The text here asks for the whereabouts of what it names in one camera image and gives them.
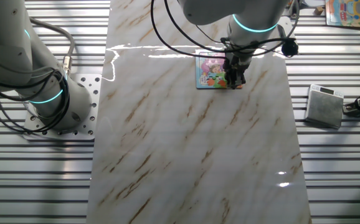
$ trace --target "black cable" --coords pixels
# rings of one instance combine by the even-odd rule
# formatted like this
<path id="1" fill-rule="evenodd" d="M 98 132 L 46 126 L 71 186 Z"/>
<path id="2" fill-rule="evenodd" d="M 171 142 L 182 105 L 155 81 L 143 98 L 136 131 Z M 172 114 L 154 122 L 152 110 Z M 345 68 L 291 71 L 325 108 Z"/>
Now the black cable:
<path id="1" fill-rule="evenodd" d="M 212 37 L 209 37 L 198 25 L 195 25 L 198 29 L 199 29 L 199 31 L 200 32 L 202 32 L 209 40 L 211 40 L 211 41 L 213 41 L 213 42 L 215 42 L 215 43 L 218 43 L 218 44 L 221 44 L 222 42 L 219 42 L 219 41 L 216 41 L 216 40 L 214 40 Z"/>
<path id="2" fill-rule="evenodd" d="M 34 84 L 31 84 L 31 85 L 27 85 L 28 88 L 30 87 L 35 87 L 37 85 L 40 85 L 41 83 L 43 83 L 42 87 L 40 88 L 39 91 L 37 91 L 35 94 L 33 94 L 32 96 L 29 96 L 29 97 L 26 97 L 26 98 L 20 98 L 20 97 L 14 97 L 14 96 L 9 96 L 9 95 L 6 95 L 2 92 L 0 92 L 0 96 L 1 97 L 4 97 L 4 98 L 7 98 L 9 100 L 12 100 L 12 101 L 17 101 L 17 102 L 22 102 L 22 101 L 28 101 L 28 100 L 33 100 L 35 97 L 39 96 L 42 91 L 44 90 L 45 86 L 48 84 L 49 80 L 50 80 L 50 77 L 53 76 L 54 74 L 56 74 L 58 72 L 58 70 L 54 70 L 50 75 L 48 75 L 46 78 L 42 79 L 41 81 L 37 82 L 37 83 L 34 83 Z M 5 87 L 5 88 L 24 88 L 24 86 L 13 86 L 13 85 L 7 85 L 7 84 L 3 84 L 3 83 L 0 83 L 0 86 L 1 87 Z"/>
<path id="3" fill-rule="evenodd" d="M 45 27 L 47 29 L 59 32 L 59 33 L 63 34 L 64 36 L 66 36 L 70 41 L 70 46 L 69 46 L 67 56 L 69 56 L 69 57 L 72 56 L 73 50 L 75 48 L 75 40 L 73 39 L 72 35 L 70 35 L 70 33 L 68 33 L 66 30 L 64 30 L 61 27 L 57 27 L 57 26 L 48 24 L 46 22 L 38 21 L 37 19 L 34 19 L 32 17 L 30 17 L 29 19 L 31 20 L 31 23 L 33 23 L 33 24 L 36 24 L 36 25 Z"/>
<path id="4" fill-rule="evenodd" d="M 219 56 L 209 56 L 209 55 L 196 55 L 196 54 L 190 54 L 187 52 L 183 52 L 181 50 L 175 49 L 174 47 L 170 46 L 168 43 L 165 42 L 165 40 L 161 37 L 161 35 L 158 32 L 158 29 L 156 28 L 156 24 L 155 24 L 155 19 L 154 19 L 154 2 L 155 0 L 151 0 L 151 10 L 150 10 L 150 14 L 151 14 L 151 22 L 153 24 L 153 28 L 155 31 L 156 36 L 158 37 L 158 39 L 165 45 L 167 46 L 169 49 L 180 53 L 180 54 L 184 54 L 184 55 L 188 55 L 188 56 L 192 56 L 192 57 L 202 57 L 202 58 L 219 58 L 219 59 L 227 59 L 226 57 L 219 57 Z"/>
<path id="5" fill-rule="evenodd" d="M 199 31 L 201 31 L 209 40 L 211 40 L 211 41 L 213 41 L 213 42 L 215 42 L 215 43 L 224 44 L 226 47 L 227 47 L 227 44 L 228 44 L 228 45 L 231 45 L 231 46 L 234 46 L 234 47 L 240 47 L 240 46 L 235 45 L 235 44 L 227 43 L 227 42 L 225 42 L 225 40 L 222 40 L 222 42 L 219 42 L 219 41 L 217 41 L 217 40 L 214 40 L 212 37 L 209 37 L 198 25 L 196 25 L 196 27 L 197 27 L 197 28 L 199 29 Z M 269 51 L 271 51 L 271 52 L 273 52 L 273 53 L 280 54 L 280 55 L 282 55 L 282 56 L 284 56 L 284 57 L 290 58 L 289 56 L 286 56 L 285 54 L 283 54 L 283 53 L 281 53 L 281 52 L 277 52 L 277 51 L 275 51 L 275 50 L 269 50 Z"/>
<path id="6" fill-rule="evenodd" d="M 183 35 L 185 36 L 185 38 L 187 38 L 188 40 L 190 40 L 193 44 L 196 44 L 198 47 L 202 48 L 202 49 L 206 49 L 206 50 L 210 50 L 211 52 L 217 52 L 217 53 L 235 53 L 235 52 L 240 52 L 242 50 L 247 50 L 247 49 L 254 49 L 259 47 L 259 45 L 262 44 L 266 44 L 269 42 L 276 42 L 276 41 L 285 41 L 285 40 L 295 40 L 293 38 L 290 37 L 286 37 L 286 38 L 274 38 L 274 39 L 269 39 L 269 40 L 263 40 L 261 42 L 257 42 L 254 44 L 250 44 L 248 46 L 245 47 L 241 47 L 239 49 L 226 49 L 226 50 L 216 50 L 216 49 L 212 49 L 210 47 L 206 47 L 205 45 L 202 45 L 198 42 L 196 42 L 194 39 L 192 39 L 191 37 L 189 37 L 180 27 L 179 25 L 176 23 L 176 21 L 174 20 L 170 8 L 169 8 L 169 4 L 168 4 L 168 0 L 164 0 L 165 3 L 165 8 L 166 8 L 166 12 L 168 12 L 168 16 L 170 17 L 170 20 L 172 21 L 173 25 L 176 27 L 176 29 Z"/>
<path id="7" fill-rule="evenodd" d="M 69 108 L 69 88 L 68 88 L 68 83 L 65 79 L 61 78 L 62 75 L 61 74 L 55 74 L 55 77 L 58 79 L 58 80 L 61 80 L 60 81 L 60 87 L 63 89 L 63 94 L 61 97 L 61 102 L 60 102 L 60 106 L 57 108 L 57 116 L 49 123 L 49 124 L 46 124 L 44 127 L 41 127 L 39 129 L 36 129 L 36 130 L 30 130 L 30 129 L 27 129 L 25 127 L 22 127 L 20 126 L 19 124 L 17 124 L 15 121 L 13 121 L 9 116 L 8 114 L 6 113 L 5 109 L 2 107 L 2 104 L 0 102 L 0 110 L 3 112 L 3 114 L 5 115 L 5 117 L 11 122 L 13 123 L 15 126 L 17 126 L 18 128 L 20 129 L 16 129 L 16 128 L 13 128 L 11 127 L 10 125 L 8 125 L 6 122 L 4 122 L 1 117 L 0 117 L 0 122 L 2 122 L 3 125 L 5 125 L 5 127 L 13 130 L 13 131 L 17 131 L 17 132 L 20 132 L 20 133 L 41 133 L 41 132 L 44 132 L 44 131 L 48 131 L 50 129 L 52 129 L 55 125 L 57 125 L 61 120 L 62 118 L 64 118 L 64 116 L 66 115 L 67 113 L 67 110 Z"/>

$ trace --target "colorful book cover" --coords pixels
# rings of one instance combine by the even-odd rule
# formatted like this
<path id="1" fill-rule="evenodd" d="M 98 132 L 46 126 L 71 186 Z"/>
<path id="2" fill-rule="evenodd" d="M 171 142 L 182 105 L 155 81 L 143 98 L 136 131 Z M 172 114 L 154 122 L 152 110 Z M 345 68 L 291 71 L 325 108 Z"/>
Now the colorful book cover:
<path id="1" fill-rule="evenodd" d="M 224 57 L 224 53 L 196 50 L 196 54 Z M 196 82 L 198 89 L 226 89 L 227 80 L 223 69 L 224 59 L 196 57 Z"/>
<path id="2" fill-rule="evenodd" d="M 325 0 L 327 25 L 360 27 L 360 0 Z"/>

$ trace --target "brown veining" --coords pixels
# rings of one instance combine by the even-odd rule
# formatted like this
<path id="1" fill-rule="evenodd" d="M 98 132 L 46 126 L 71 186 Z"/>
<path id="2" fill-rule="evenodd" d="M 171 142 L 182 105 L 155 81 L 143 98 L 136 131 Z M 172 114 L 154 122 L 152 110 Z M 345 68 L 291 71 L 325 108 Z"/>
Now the brown veining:
<path id="1" fill-rule="evenodd" d="M 202 122 L 202 120 L 206 117 L 207 111 L 211 107 L 211 104 L 213 103 L 213 99 L 211 99 L 208 104 L 206 105 L 204 113 L 198 117 L 198 120 L 195 122 L 194 129 L 192 130 L 192 133 L 198 128 L 199 124 Z"/>
<path id="2" fill-rule="evenodd" d="M 139 166 L 139 168 L 136 169 L 135 172 L 139 171 L 149 160 L 149 158 L 151 157 L 151 154 L 147 156 L 147 158 L 145 158 L 144 162 L 141 164 L 141 166 Z"/>
<path id="3" fill-rule="evenodd" d="M 259 84 L 259 82 L 266 76 L 267 72 L 268 72 L 268 70 L 265 71 L 265 72 L 263 72 L 263 73 L 259 76 L 259 78 L 257 79 L 257 81 L 256 81 L 255 85 L 253 86 L 251 92 L 253 92 L 253 91 L 255 90 L 256 86 L 257 86 L 257 85 Z"/>
<path id="4" fill-rule="evenodd" d="M 131 218 L 131 220 L 129 221 L 129 224 L 131 224 L 133 222 L 133 220 L 144 210 L 145 206 L 147 206 L 147 204 L 150 200 L 151 200 L 151 198 L 147 199 L 147 201 L 144 203 L 144 205 L 141 206 L 141 208 L 137 211 L 136 215 L 134 215 L 133 218 Z"/>
<path id="5" fill-rule="evenodd" d="M 141 100 L 139 100 L 139 102 L 137 103 L 136 107 L 131 111 L 131 113 L 129 114 L 129 116 L 125 119 L 126 122 L 129 122 L 131 120 L 131 118 L 133 117 L 133 115 L 135 115 L 136 110 L 140 107 L 140 105 L 143 103 L 143 101 L 149 96 L 149 92 L 147 93 L 147 95 L 144 95 L 142 97 Z"/>
<path id="6" fill-rule="evenodd" d="M 207 151 L 205 153 L 205 157 L 201 160 L 201 163 L 204 163 L 204 161 L 212 154 L 212 152 L 213 152 L 213 148 Z"/>

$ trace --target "metal grating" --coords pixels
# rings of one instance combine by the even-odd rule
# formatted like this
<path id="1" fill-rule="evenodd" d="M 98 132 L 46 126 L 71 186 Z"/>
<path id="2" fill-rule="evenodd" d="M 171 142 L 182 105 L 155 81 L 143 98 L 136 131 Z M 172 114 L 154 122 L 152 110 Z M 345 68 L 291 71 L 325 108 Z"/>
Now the metal grating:
<path id="1" fill-rule="evenodd" d="M 27 1 L 30 16 L 73 34 L 74 73 L 102 73 L 110 1 Z M 302 122 L 308 87 L 314 83 L 360 96 L 360 30 L 325 26 L 314 9 L 301 11 L 296 37 L 301 55 L 287 60 L 308 196 L 314 224 L 360 224 L 360 118 L 342 128 L 312 128 Z M 69 42 L 36 27 L 62 60 Z M 4 100 L 23 123 L 21 104 Z M 0 124 L 0 223 L 85 223 L 93 142 L 27 142 Z"/>

